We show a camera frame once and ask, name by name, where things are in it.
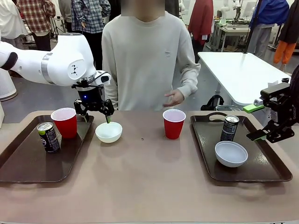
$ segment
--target plaid shirt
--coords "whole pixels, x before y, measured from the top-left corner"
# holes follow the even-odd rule
[[[72,29],[90,34],[101,33],[104,29],[102,17],[110,15],[108,0],[71,0]]]
[[[18,0],[17,6],[31,32],[51,30],[50,18],[55,16],[56,11],[50,0]]]

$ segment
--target blue jacket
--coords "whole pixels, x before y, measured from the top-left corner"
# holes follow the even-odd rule
[[[262,4],[258,12],[258,24],[277,24],[281,25],[285,23],[289,14],[289,4],[286,0],[261,0]],[[256,15],[256,9],[254,10],[252,18]]]

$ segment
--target red sweater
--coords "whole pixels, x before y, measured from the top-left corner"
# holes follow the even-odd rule
[[[193,38],[201,44],[203,35],[211,34],[214,8],[213,0],[196,0],[192,11],[188,30],[193,34]]]

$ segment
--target orange pants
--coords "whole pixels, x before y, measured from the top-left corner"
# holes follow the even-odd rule
[[[282,64],[288,64],[295,50],[295,47],[296,43],[286,43],[283,41],[279,41],[273,62],[277,64],[282,58]]]

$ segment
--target blue shirt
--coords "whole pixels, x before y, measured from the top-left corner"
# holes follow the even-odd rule
[[[252,18],[256,15],[256,9],[253,13]],[[289,4],[286,0],[262,0],[260,10],[258,12],[258,24],[277,24],[281,25],[285,23],[289,14]]]
[[[72,30],[101,33],[105,26],[102,17],[109,16],[110,11],[108,0],[71,0]]]

